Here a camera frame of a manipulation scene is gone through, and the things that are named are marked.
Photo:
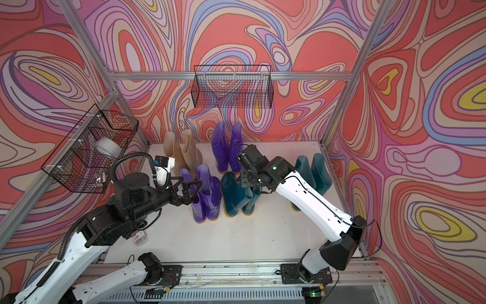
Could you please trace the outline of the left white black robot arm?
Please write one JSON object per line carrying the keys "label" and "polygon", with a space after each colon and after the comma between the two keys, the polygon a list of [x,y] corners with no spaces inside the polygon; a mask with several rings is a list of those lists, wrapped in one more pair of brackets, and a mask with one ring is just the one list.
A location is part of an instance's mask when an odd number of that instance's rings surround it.
{"label": "left white black robot arm", "polygon": [[150,227],[147,217],[166,205],[190,205],[200,180],[171,176],[174,159],[129,153],[111,165],[114,194],[108,202],[76,220],[65,234],[59,253],[42,274],[1,303],[99,303],[112,293],[140,283],[158,284],[165,274],[153,253],[86,284],[76,280],[120,238],[129,239]]}

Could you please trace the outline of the thin purple rain boot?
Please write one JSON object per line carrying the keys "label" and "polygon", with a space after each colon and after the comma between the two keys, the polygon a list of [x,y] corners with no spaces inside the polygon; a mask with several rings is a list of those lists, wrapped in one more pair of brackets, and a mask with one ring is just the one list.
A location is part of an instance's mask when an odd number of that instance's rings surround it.
{"label": "thin purple rain boot", "polygon": [[216,168],[220,173],[224,174],[229,166],[229,149],[223,122],[216,124],[211,137],[211,147],[216,160]]}

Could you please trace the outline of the teal rain boot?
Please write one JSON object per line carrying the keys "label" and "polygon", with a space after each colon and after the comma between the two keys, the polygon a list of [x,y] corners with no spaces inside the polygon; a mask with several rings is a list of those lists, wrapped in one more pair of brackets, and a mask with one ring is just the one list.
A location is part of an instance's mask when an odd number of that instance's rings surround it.
{"label": "teal rain boot", "polygon": [[245,195],[246,187],[242,187],[240,178],[233,172],[227,172],[221,179],[221,190],[224,198],[225,214],[235,217],[248,202]]}
{"label": "teal rain boot", "polygon": [[301,177],[312,187],[316,187],[316,182],[313,177],[309,159],[305,155],[300,155],[297,157],[295,163],[295,169],[301,174]]}
{"label": "teal rain boot", "polygon": [[242,212],[244,215],[250,216],[253,214],[256,202],[261,196],[261,188],[247,187],[245,189],[245,195],[248,202],[243,206]]}
{"label": "teal rain boot", "polygon": [[326,168],[325,157],[322,154],[314,154],[311,173],[315,182],[314,189],[323,196],[332,187],[332,178]]}

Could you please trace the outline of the beige rain boot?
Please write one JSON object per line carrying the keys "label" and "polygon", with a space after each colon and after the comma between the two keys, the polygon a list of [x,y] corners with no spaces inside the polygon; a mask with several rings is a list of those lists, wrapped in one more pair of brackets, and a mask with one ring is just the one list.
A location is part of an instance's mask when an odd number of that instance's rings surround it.
{"label": "beige rain boot", "polygon": [[178,176],[181,169],[188,169],[184,160],[181,146],[173,132],[168,132],[164,137],[164,153],[167,157],[175,159],[175,165],[172,169],[173,174]]}
{"label": "beige rain boot", "polygon": [[181,133],[181,152],[186,167],[193,178],[197,177],[197,168],[203,163],[203,156],[196,147],[196,140],[192,130],[184,130]]}

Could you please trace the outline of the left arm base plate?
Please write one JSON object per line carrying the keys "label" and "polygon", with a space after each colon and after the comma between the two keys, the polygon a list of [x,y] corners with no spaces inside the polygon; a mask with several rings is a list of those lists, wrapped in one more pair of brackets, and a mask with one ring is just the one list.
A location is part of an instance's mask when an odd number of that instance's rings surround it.
{"label": "left arm base plate", "polygon": [[174,287],[180,284],[182,277],[182,265],[162,265],[144,267],[147,276],[136,286],[165,286]]}

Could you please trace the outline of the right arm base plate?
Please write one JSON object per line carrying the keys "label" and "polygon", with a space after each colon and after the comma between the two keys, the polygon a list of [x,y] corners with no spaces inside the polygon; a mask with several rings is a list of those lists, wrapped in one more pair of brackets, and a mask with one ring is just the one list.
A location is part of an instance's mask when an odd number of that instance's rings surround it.
{"label": "right arm base plate", "polygon": [[317,274],[308,272],[302,265],[297,263],[282,263],[275,271],[280,276],[283,284],[319,284],[327,286],[333,282],[330,269],[327,267]]}

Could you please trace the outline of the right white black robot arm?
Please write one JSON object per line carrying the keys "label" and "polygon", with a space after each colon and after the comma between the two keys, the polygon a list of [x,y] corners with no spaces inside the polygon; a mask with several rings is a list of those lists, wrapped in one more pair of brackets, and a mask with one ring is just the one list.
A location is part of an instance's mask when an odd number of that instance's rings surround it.
{"label": "right white black robot arm", "polygon": [[370,224],[363,217],[353,217],[331,204],[285,158],[268,160],[254,144],[244,148],[237,158],[242,165],[242,187],[267,187],[278,193],[324,233],[326,242],[305,252],[296,264],[299,280],[312,282],[329,267],[344,271]]}

